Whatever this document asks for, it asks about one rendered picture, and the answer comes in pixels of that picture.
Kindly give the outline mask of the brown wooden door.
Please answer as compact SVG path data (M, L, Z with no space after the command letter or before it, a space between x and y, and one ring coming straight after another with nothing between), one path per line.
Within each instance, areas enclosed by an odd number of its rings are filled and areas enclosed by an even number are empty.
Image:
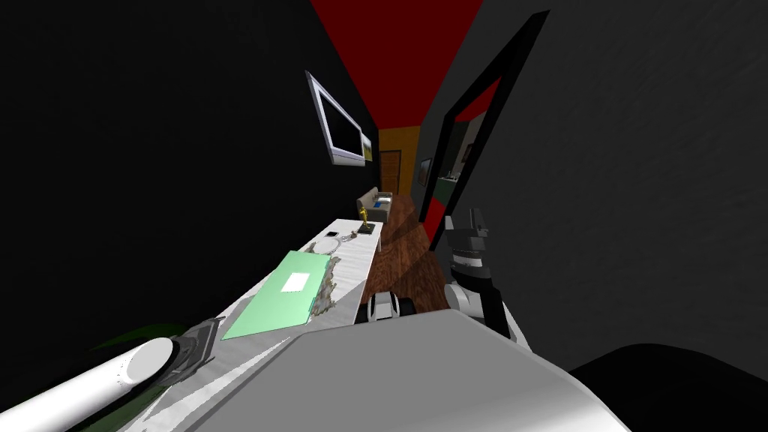
M396 195L401 185L401 150L381 151L379 154L380 191Z

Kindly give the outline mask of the wall television with silver frame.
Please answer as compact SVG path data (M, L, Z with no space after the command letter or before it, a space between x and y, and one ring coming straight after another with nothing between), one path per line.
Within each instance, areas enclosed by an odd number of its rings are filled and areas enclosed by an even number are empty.
M363 167L366 160L362 129L310 71L305 74L331 163Z

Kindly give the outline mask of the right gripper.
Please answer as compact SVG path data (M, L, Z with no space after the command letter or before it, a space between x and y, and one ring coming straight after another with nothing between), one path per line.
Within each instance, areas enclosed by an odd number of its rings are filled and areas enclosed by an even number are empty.
M462 254L482 254L486 250L486 238L488 229L479 208L469 210L469 222L471 228L455 229L452 216L445 216L444 230L448 246L453 252Z

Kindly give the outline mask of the mottled grey paper sheet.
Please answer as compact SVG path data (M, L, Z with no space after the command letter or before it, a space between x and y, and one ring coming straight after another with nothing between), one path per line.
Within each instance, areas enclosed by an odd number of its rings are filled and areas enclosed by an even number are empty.
M337 286L337 283L333 281L333 271L335 266L337 266L340 261L341 258L335 256L331 256L330 260L328 261L328 266L321 280L318 294L313 300L313 304L310 309L311 318L324 314L325 312L332 309L335 304L337 304L337 302L332 300L332 293Z

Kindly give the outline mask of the green folder with white label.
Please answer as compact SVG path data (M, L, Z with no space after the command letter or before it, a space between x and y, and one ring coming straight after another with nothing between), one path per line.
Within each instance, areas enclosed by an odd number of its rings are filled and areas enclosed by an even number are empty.
M288 252L221 339L305 325L330 259L328 255Z

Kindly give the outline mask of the long white table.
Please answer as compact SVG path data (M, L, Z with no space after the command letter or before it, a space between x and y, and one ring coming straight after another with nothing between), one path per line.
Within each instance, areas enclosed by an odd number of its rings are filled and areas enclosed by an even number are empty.
M333 252L333 257L340 259L333 270L334 307L306 325L219 340L212 351L214 361L168 388L119 432L194 432L206 413L285 349L292 339L306 332L352 325L374 255L381 249L382 228L382 223L375 223L373 234L343 241Z

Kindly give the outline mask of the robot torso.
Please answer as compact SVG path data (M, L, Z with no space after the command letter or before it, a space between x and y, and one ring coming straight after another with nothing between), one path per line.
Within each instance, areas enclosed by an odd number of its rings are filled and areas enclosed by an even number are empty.
M270 332L187 432L629 432L584 384L465 313Z

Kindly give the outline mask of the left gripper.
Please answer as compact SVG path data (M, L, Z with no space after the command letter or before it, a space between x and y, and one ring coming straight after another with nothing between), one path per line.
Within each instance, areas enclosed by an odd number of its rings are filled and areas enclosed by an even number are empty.
M159 386L168 387L193 376L202 366L215 357L212 349L221 322L225 316L207 319L188 329L184 334L171 338L178 352L169 366L158 377Z

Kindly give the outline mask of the beige sofa with blue cushion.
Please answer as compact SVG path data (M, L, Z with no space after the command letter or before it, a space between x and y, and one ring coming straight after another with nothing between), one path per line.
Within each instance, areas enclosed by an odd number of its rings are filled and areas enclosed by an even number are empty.
M356 200L358 219L363 221L365 215L367 221L387 224L392 207L392 196L391 193L381 193L378 187L372 187L363 193Z

